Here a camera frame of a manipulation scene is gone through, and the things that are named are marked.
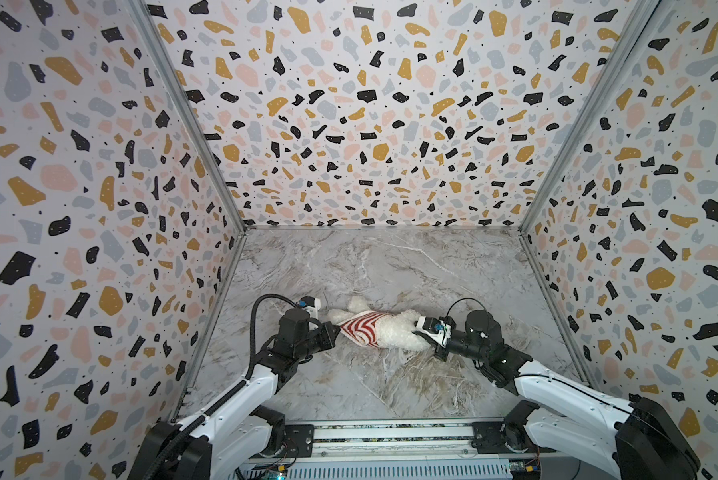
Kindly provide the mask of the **red white striped knit sweater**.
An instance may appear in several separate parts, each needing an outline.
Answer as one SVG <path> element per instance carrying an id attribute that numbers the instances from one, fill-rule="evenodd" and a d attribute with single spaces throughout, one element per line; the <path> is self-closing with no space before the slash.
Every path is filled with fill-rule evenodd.
<path id="1" fill-rule="evenodd" d="M 339 324 L 341 333 L 351 342 L 362 347 L 379 348 L 379 328 L 391 318 L 390 314 L 378 311 L 364 311 L 353 315 Z"/>

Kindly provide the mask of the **white plush teddy bear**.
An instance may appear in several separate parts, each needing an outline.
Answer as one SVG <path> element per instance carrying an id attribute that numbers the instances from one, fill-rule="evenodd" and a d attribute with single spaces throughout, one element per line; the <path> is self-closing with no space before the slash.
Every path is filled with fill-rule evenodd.
<path id="1" fill-rule="evenodd" d="M 420 317 L 420 314 L 415 310 L 404 310 L 397 313 L 379 311 L 372 308 L 365 298 L 353 296 L 345 309 L 331 309 L 328 311 L 326 318 L 334 325 L 339 326 L 342 321 L 368 310 L 391 315 L 391 318 L 379 328 L 381 335 L 379 340 L 380 347 L 375 349 L 400 349 L 420 352 L 431 347 L 423 338 L 413 333 L 415 322 Z"/>

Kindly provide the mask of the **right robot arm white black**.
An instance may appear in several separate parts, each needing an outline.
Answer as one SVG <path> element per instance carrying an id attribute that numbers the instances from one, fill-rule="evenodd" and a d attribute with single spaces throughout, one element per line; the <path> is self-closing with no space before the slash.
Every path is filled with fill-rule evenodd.
<path id="1" fill-rule="evenodd" d="M 697 478 L 700 459 L 661 404 L 616 398 L 554 372 L 507 344 L 489 312 L 470 312 L 463 330 L 449 317 L 422 317 L 416 328 L 436 358 L 468 359 L 495 387 L 520 397 L 503 421 L 509 449 L 555 450 L 616 479 Z"/>

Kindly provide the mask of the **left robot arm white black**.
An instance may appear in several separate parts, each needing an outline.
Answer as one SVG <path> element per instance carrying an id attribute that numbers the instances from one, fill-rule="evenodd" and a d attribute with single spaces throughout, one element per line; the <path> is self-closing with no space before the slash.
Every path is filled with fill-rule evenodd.
<path id="1" fill-rule="evenodd" d="M 290 309 L 253 357 L 252 370 L 198 412 L 151 428 L 130 479 L 227 479 L 256 455 L 283 449 L 285 417 L 264 406 L 317 353 L 335 347 L 341 328 Z"/>

